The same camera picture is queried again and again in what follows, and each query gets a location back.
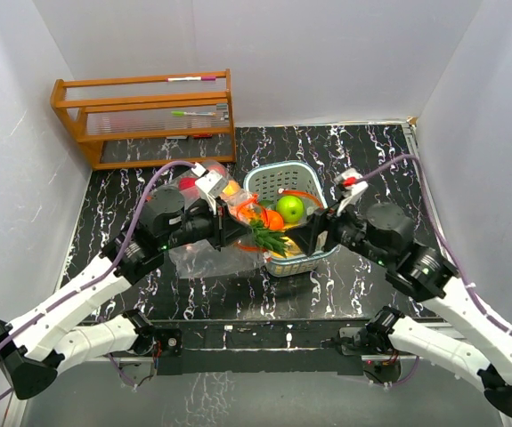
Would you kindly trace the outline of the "small orange pineapple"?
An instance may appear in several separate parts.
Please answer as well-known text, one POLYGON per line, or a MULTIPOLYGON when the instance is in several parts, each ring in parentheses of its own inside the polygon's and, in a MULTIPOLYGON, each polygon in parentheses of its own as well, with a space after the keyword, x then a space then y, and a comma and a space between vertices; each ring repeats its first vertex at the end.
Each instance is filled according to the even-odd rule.
POLYGON ((282 230, 271 230, 262 220, 251 220, 250 228, 255 246, 280 258, 291 258, 304 253, 282 230))

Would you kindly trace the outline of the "green lime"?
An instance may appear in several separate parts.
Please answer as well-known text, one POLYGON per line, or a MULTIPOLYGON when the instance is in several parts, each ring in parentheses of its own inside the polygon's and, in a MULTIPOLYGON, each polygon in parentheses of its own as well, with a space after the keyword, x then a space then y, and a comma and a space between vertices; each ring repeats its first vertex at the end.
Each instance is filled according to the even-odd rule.
POLYGON ((305 213, 305 205, 299 197, 283 196, 276 204, 278 212, 286 223, 299 222, 305 213))

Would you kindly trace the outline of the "small orange tangerine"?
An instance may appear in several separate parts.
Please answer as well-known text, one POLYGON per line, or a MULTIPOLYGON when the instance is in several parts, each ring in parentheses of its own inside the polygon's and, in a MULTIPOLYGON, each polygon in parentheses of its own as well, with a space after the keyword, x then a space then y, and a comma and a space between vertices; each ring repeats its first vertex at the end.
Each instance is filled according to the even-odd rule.
POLYGON ((272 209, 265 209, 260 213, 260 219, 264 226, 273 231, 281 231, 284 228, 283 217, 272 209))

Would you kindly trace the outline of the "clear orange-zip bag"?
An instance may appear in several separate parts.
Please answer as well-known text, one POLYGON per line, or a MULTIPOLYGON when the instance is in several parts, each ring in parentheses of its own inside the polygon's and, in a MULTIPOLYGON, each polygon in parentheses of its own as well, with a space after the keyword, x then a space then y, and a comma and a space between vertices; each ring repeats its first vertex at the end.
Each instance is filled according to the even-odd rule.
POLYGON ((199 175, 198 167, 187 169, 167 183, 183 195, 184 208, 189 208, 199 199, 221 198, 228 201, 240 192, 240 185, 229 174, 228 169, 215 160, 201 164, 204 173, 199 175))

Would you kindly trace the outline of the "red bell pepper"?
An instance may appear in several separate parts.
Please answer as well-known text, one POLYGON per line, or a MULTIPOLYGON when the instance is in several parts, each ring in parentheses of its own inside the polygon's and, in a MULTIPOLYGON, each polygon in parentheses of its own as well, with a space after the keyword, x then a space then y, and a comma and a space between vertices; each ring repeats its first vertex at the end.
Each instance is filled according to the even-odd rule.
POLYGON ((196 178, 184 177, 179 181, 179 190, 185 191, 189 189, 196 189, 196 178))

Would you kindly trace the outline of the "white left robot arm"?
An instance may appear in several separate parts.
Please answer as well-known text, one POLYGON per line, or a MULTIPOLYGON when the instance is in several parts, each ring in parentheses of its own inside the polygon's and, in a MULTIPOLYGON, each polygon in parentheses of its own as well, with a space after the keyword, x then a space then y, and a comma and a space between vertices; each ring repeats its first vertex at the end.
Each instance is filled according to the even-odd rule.
POLYGON ((70 282, 28 313, 0 319, 0 368, 20 400, 45 391, 68 369, 113 352, 160 350, 158 330, 137 309, 93 326, 81 321, 165 260, 166 252, 206 241, 220 250, 250 232, 243 214, 254 195, 208 186, 146 189, 128 227, 70 282))

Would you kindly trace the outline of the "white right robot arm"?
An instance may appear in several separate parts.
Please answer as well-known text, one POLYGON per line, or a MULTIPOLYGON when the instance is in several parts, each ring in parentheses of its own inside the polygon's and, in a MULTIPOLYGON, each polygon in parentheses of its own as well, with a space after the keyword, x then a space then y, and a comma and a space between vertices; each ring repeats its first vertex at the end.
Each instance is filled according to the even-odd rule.
POLYGON ((393 308, 381 310, 364 331, 375 351, 406 351, 450 371, 481 391, 512 418, 512 326, 465 283, 456 267, 414 238, 413 221, 390 203, 358 215, 351 207, 315 211, 305 224, 286 232, 312 254, 320 236, 324 247, 344 246, 386 271, 386 281, 421 303, 463 336, 458 341, 422 326, 393 308))

